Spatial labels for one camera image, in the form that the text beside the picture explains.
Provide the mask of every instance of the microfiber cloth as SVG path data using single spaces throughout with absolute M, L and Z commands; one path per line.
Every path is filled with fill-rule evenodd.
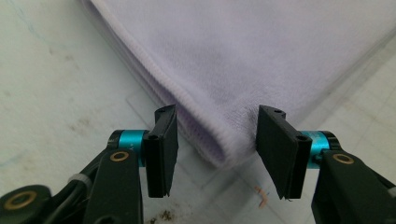
M 255 151 L 259 105 L 291 122 L 393 34 L 396 1 L 80 0 L 217 167 Z

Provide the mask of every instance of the scratch mark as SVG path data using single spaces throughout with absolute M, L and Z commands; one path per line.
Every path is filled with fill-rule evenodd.
M 31 20 L 29 20 L 29 18 L 27 18 L 27 16 L 25 15 L 23 9 L 13 0 L 7 0 L 7 2 L 14 8 L 15 12 L 17 13 L 18 17 L 21 19 L 21 21 L 26 25 L 27 29 L 29 30 L 29 32 L 37 39 L 43 41 L 44 43 L 47 43 L 49 45 L 55 45 L 61 48 L 70 48 L 70 47 L 75 47 L 76 45 L 65 45 L 65 44 L 61 44 L 59 42 L 55 42 L 55 41 L 50 41 L 48 40 L 46 37 L 44 37 L 43 35 L 41 35 L 33 26 L 33 24 L 31 23 Z
M 9 166 L 11 164 L 15 164 L 17 161 L 19 161 L 23 157 L 24 154 L 25 154 L 25 151 L 19 153 L 18 155 L 15 155 L 15 156 L 9 158 L 6 161 L 0 162 L 0 169 L 5 168 L 5 167 L 7 167 L 7 166 Z

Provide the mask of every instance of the purple cloth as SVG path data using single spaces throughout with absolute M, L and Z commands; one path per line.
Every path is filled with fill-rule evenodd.
M 389 0 L 80 1 L 218 167 L 254 153 L 259 105 L 297 121 L 396 27 Z

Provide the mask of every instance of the small particle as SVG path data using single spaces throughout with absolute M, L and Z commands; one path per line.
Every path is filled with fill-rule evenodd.
M 260 203 L 259 208 L 264 208 L 268 202 L 267 194 L 260 187 L 255 186 L 254 189 L 262 196 L 262 202 Z

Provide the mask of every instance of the white surface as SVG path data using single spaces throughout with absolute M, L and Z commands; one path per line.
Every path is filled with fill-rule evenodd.
M 393 39 L 298 129 L 332 131 L 345 150 L 396 182 L 395 74 Z M 114 130 L 152 127 L 156 108 L 76 2 L 0 2 L 0 195 L 30 184 L 56 193 Z M 303 198 L 291 203 L 277 198 L 258 156 L 215 170 L 180 138 L 177 160 L 170 198 L 149 199 L 142 170 L 146 221 L 314 223 L 318 171 L 308 171 Z M 263 209 L 255 185 L 269 192 Z M 164 209 L 172 222 L 161 220 Z

